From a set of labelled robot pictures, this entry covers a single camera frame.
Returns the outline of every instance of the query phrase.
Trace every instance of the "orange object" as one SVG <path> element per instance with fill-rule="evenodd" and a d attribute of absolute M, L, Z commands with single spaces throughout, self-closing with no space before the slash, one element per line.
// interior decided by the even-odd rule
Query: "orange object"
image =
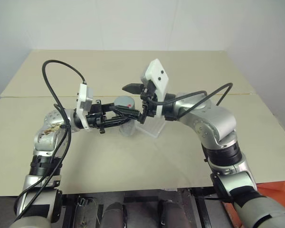
<path fill-rule="evenodd" d="M 285 207 L 285 181 L 257 184 L 258 191 L 265 196 L 271 197 Z M 223 203 L 235 228 L 244 228 L 237 212 L 231 203 Z"/>

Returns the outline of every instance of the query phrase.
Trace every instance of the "black cable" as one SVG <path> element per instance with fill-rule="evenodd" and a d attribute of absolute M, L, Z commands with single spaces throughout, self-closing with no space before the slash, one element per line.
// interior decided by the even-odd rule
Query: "black cable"
<path fill-rule="evenodd" d="M 177 118 L 181 118 L 184 115 L 186 115 L 187 113 L 191 112 L 193 109 L 195 109 L 197 106 L 199 106 L 200 104 L 204 103 L 205 101 L 209 100 L 211 97 L 213 97 L 215 94 L 217 94 L 218 92 L 220 92 L 221 90 L 225 89 L 226 87 L 228 87 L 228 89 L 225 91 L 225 93 L 223 94 L 223 96 L 220 98 L 220 100 L 217 102 L 217 105 L 220 104 L 220 102 L 224 99 L 224 97 L 227 95 L 227 93 L 230 91 L 230 89 L 232 88 L 233 84 L 232 83 L 227 83 L 222 85 L 220 88 L 216 89 L 215 91 L 213 91 L 211 94 L 207 95 L 206 97 L 204 97 L 203 99 L 201 99 L 199 102 L 197 102 L 194 106 L 192 106 L 191 108 L 187 109 L 186 111 L 184 111 L 183 113 L 181 113 Z"/>
<path fill-rule="evenodd" d="M 66 157 L 67 155 L 67 151 L 70 147 L 70 144 L 71 144 L 71 126 L 70 126 L 70 123 L 69 123 L 69 120 L 68 120 L 68 117 L 67 117 L 67 114 L 60 102 L 60 100 L 58 99 L 57 95 L 55 94 L 52 86 L 50 85 L 49 81 L 48 81 L 48 77 L 47 77 L 47 74 L 46 74 L 46 66 L 47 64 L 49 63 L 59 63 L 59 64 L 62 64 L 62 65 L 65 65 L 69 68 L 71 68 L 72 70 L 74 70 L 80 77 L 81 79 L 83 80 L 83 84 L 86 84 L 86 80 L 85 78 L 82 76 L 82 74 L 76 70 L 75 68 L 73 68 L 71 65 L 67 64 L 67 63 L 64 63 L 62 61 L 58 61 L 58 60 L 48 60 L 48 61 L 45 61 L 42 65 L 42 75 L 43 75 L 43 78 L 44 78 L 44 81 L 50 91 L 50 93 L 52 94 L 53 98 L 55 99 L 55 101 L 57 102 L 57 104 L 54 105 L 54 107 L 59 111 L 59 113 L 61 114 L 63 120 L 64 120 L 64 127 L 66 128 L 66 131 L 65 131 L 65 134 L 63 136 L 63 138 L 61 139 L 60 143 L 57 145 L 57 148 L 54 150 L 53 152 L 53 155 L 54 153 L 56 154 L 56 152 L 58 151 L 59 147 L 61 146 L 62 142 L 65 140 L 66 138 L 66 135 L 68 135 L 68 140 L 67 140 L 67 144 L 66 144 L 66 148 L 65 148 L 65 151 L 61 157 L 61 159 L 59 160 L 59 162 L 57 163 L 56 167 L 53 169 L 53 171 L 51 172 L 51 174 L 48 176 L 48 179 L 45 181 L 45 183 L 41 186 L 41 188 L 37 191 L 37 193 L 35 194 L 35 196 L 31 199 L 31 201 L 26 205 L 26 207 L 22 210 L 22 212 L 16 217 L 15 221 L 17 221 L 18 219 L 20 219 L 29 209 L 29 207 L 33 204 L 33 202 L 36 200 L 36 198 L 40 195 L 40 193 L 43 191 L 43 189 L 46 187 L 46 185 L 49 183 L 49 181 L 51 180 L 51 178 L 54 176 L 56 170 L 59 168 L 59 166 L 61 165 L 62 161 L 64 160 L 64 158 Z M 35 187 L 37 184 L 41 183 L 45 178 L 47 177 L 47 174 L 44 175 L 39 181 L 37 181 L 35 184 L 31 185 L 30 187 L 28 187 L 26 190 L 24 190 L 19 196 L 17 199 L 19 199 L 24 193 L 28 192 L 28 190 L 32 189 L 33 187 Z"/>
<path fill-rule="evenodd" d="M 196 199 L 201 199 L 201 200 L 223 200 L 222 198 L 210 198 L 210 197 L 202 197 L 202 196 L 194 196 Z"/>
<path fill-rule="evenodd" d="M 207 95 L 207 92 L 204 91 L 204 90 L 201 90 L 201 91 L 193 92 L 193 93 L 190 93 L 190 94 L 185 94 L 185 95 L 176 97 L 176 98 L 171 99 L 171 100 L 168 100 L 168 101 L 163 101 L 163 102 L 154 101 L 154 100 L 152 100 L 151 98 L 148 97 L 148 101 L 149 101 L 150 103 L 155 104 L 155 105 L 168 105 L 168 104 L 174 103 L 174 102 L 176 102 L 176 101 L 179 101 L 179 100 L 182 100 L 182 99 L 191 97 L 191 96 L 195 96 L 195 95 L 198 95 L 198 94 Z"/>
<path fill-rule="evenodd" d="M 62 112 L 60 111 L 59 107 L 57 106 L 57 104 L 54 104 L 54 107 L 59 111 L 59 113 L 62 115 Z M 55 150 L 53 151 L 53 154 L 51 156 L 51 160 L 49 163 L 52 163 L 58 149 L 60 148 L 61 144 L 63 143 L 63 141 L 65 140 L 67 136 L 67 131 L 65 131 L 64 135 L 62 136 L 62 139 L 60 140 L 59 144 L 57 145 L 57 147 L 55 148 Z M 42 178 L 40 180 L 38 180 L 35 184 L 29 186 L 28 188 L 24 189 L 16 198 L 15 202 L 14 202 L 14 213 L 17 214 L 17 206 L 18 206 L 18 201 L 21 198 L 21 196 L 23 196 L 25 193 L 27 193 L 29 190 L 31 190 L 32 188 L 34 188 L 36 185 L 40 184 L 49 174 L 49 172 L 46 172 Z"/>

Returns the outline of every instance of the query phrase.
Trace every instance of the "table surface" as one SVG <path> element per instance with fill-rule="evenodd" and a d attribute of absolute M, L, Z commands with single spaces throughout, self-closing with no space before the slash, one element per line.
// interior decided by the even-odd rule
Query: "table surface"
<path fill-rule="evenodd" d="M 49 94 L 40 79 L 40 66 L 44 60 L 58 58 L 74 65 L 85 74 L 88 84 L 95 89 L 95 96 L 99 96 L 95 99 L 101 99 L 102 103 L 110 103 L 115 96 L 124 95 L 115 89 L 113 82 L 118 84 L 117 88 L 130 82 L 139 82 L 139 74 L 147 65 L 146 59 L 152 60 L 155 55 L 165 59 L 164 53 L 33 51 L 2 93 L 5 97 L 0 99 L 0 196 L 17 195 L 21 191 L 24 177 L 29 172 L 34 135 L 43 125 L 44 116 L 53 109 L 54 100 L 52 97 L 47 97 Z M 169 63 L 164 64 L 162 61 L 170 76 L 170 91 L 177 92 L 177 89 L 178 92 L 200 89 L 211 91 L 225 82 L 232 81 L 235 84 L 232 93 L 227 95 L 221 105 L 232 111 L 237 119 L 239 145 L 247 156 L 256 181 L 285 180 L 285 132 L 227 58 L 226 53 L 208 51 L 166 53 L 170 56 L 170 64 L 182 64 L 188 56 L 197 60 L 191 64 L 192 69 L 186 66 L 183 70 L 177 66 L 170 66 Z M 114 78 L 112 82 L 107 83 L 106 87 L 97 86 L 103 81 L 99 78 L 93 80 L 94 72 L 88 72 L 89 66 L 82 65 L 86 57 L 96 61 L 95 56 L 98 54 L 107 56 L 106 59 L 110 59 L 111 63 L 108 63 L 107 67 L 102 62 L 98 62 L 98 65 L 93 63 L 93 66 L 101 65 L 103 68 L 104 73 L 101 74 L 99 67 L 97 74 L 105 77 L 111 75 L 111 78 L 114 78 L 113 74 L 109 74 L 111 70 L 112 73 L 117 72 L 119 77 L 119 80 Z M 117 62 L 113 61 L 111 55 L 116 57 Z M 128 80 L 133 77 L 132 81 L 124 80 L 121 75 L 122 72 L 128 72 L 126 64 L 120 66 L 121 57 L 128 55 L 135 58 L 141 55 L 145 65 L 137 69 L 135 77 L 124 74 Z M 130 57 L 125 57 L 125 61 L 131 61 Z M 58 95 L 72 96 L 77 92 L 80 80 L 69 77 L 70 72 L 64 71 L 63 67 L 57 69 L 49 67 L 48 74 L 53 75 L 51 81 L 56 83 L 56 87 L 53 87 L 59 91 Z M 70 74 L 67 79 L 71 80 L 71 83 L 59 84 L 62 76 L 65 77 L 67 74 Z M 177 80 L 173 79 L 172 75 L 178 75 Z M 183 83 L 185 89 L 181 88 L 181 82 L 187 82 Z M 133 98 L 135 106 L 139 108 L 141 106 L 139 97 Z M 62 97 L 61 102 L 64 107 L 74 108 L 75 99 L 75 96 Z M 218 99 L 219 95 L 215 96 L 213 101 Z M 211 186 L 210 168 L 203 159 L 198 137 L 192 129 L 179 122 L 167 122 L 157 139 L 139 131 L 133 136 L 124 137 L 119 133 L 118 127 L 107 129 L 105 134 L 99 134 L 96 129 L 92 132 L 80 131 L 72 135 L 71 147 L 63 163 L 59 189 L 65 194 L 71 194 Z"/>
<path fill-rule="evenodd" d="M 12 78 L 2 97 L 51 96 L 42 73 L 49 59 L 67 62 L 79 70 L 95 96 L 128 95 L 121 88 L 141 83 L 140 76 L 149 63 L 158 58 L 169 77 L 169 92 L 213 91 L 233 82 L 231 94 L 254 93 L 253 88 L 223 51 L 57 51 L 30 53 Z M 80 78 L 69 68 L 49 64 L 47 76 L 59 96 L 76 96 Z"/>

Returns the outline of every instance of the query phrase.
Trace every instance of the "robotic arm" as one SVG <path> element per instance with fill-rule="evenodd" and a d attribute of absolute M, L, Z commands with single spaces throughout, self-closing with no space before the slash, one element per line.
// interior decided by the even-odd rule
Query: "robotic arm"
<path fill-rule="evenodd" d="M 257 192 L 245 155 L 238 145 L 236 120 L 232 113 L 214 105 L 204 91 L 191 96 L 167 94 L 168 81 L 168 76 L 156 59 L 150 63 L 142 76 L 143 84 L 129 84 L 123 88 L 132 94 L 140 94 L 142 113 L 134 109 L 133 100 L 129 97 L 118 99 L 111 104 L 101 104 L 100 100 L 92 104 L 92 91 L 81 84 L 76 110 L 66 110 L 72 132 L 97 128 L 100 133 L 105 133 L 106 127 L 129 124 L 133 120 L 143 124 L 147 116 L 164 116 L 168 121 L 179 121 L 198 135 L 205 161 L 212 170 L 210 177 L 218 196 L 224 202 L 233 203 L 245 227 L 285 228 L 285 208 Z M 109 111 L 116 113 L 116 116 L 107 119 L 105 113 Z M 61 140 L 66 131 L 63 126 L 61 114 L 52 111 L 45 117 L 44 126 L 36 134 L 31 169 L 23 187 L 31 189 L 19 199 L 16 206 L 17 215 L 25 209 L 36 191 L 47 180 L 45 178 L 40 181 L 42 177 L 53 170 L 61 159 L 61 152 L 67 143 L 66 137 Z M 15 221 L 11 228 L 48 228 L 51 222 L 59 219 L 62 192 L 56 187 L 60 184 L 61 166 L 22 218 Z"/>

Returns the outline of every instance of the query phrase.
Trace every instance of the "white wall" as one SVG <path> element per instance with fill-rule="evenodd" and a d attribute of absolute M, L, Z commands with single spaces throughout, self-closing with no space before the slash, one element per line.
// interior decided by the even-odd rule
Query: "white wall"
<path fill-rule="evenodd" d="M 32 48 L 227 50 L 285 126 L 285 0 L 0 0 L 0 92 Z"/>
<path fill-rule="evenodd" d="M 254 1 L 227 48 L 285 129 L 285 1 Z"/>

